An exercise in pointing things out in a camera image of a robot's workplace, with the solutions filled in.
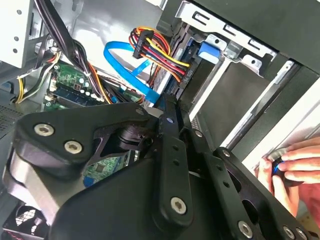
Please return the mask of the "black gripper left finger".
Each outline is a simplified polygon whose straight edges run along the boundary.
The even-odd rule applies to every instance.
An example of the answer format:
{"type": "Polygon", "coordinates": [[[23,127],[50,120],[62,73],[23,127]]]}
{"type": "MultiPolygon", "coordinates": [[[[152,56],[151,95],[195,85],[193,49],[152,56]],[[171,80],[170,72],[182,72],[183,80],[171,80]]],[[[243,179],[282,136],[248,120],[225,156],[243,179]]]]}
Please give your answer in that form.
{"type": "Polygon", "coordinates": [[[7,190],[52,224],[62,205],[84,190],[86,167],[139,151],[156,163],[153,213],[185,226],[192,195],[183,125],[179,104],[168,94],[150,109],[125,102],[25,115],[14,127],[3,173],[13,181],[7,190]]]}

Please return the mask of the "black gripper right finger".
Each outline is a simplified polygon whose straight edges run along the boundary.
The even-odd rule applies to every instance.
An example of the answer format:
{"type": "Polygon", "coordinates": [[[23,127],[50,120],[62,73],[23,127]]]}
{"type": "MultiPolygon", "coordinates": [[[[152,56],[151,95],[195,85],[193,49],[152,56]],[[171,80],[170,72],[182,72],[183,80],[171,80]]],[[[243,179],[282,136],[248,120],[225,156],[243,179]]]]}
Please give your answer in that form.
{"type": "Polygon", "coordinates": [[[194,220],[191,231],[208,240],[312,240],[281,203],[223,147],[211,150],[192,128],[188,113],[177,113],[186,144],[194,220]]]}

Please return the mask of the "person bare hand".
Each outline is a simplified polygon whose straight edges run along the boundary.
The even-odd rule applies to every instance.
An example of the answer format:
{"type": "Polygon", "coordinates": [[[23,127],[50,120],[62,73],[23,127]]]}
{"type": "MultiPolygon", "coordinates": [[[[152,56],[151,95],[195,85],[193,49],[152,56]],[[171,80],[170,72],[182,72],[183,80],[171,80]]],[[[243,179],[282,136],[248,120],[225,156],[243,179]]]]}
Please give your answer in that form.
{"type": "Polygon", "coordinates": [[[286,187],[281,178],[272,175],[272,163],[262,158],[255,174],[262,185],[294,216],[302,200],[317,223],[320,222],[320,138],[297,142],[286,148],[278,169],[287,180],[301,182],[286,187]]]}

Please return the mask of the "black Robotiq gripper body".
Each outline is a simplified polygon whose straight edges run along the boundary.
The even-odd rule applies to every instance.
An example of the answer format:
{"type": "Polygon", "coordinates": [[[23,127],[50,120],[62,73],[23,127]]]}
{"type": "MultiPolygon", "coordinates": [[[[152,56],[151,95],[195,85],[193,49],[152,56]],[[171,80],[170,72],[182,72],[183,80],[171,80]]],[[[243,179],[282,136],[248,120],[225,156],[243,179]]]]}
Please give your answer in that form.
{"type": "Polygon", "coordinates": [[[154,168],[151,159],[135,163],[77,193],[59,209],[50,240],[220,240],[214,199],[208,184],[189,175],[193,221],[185,230],[164,233],[152,218],[154,168]]]}

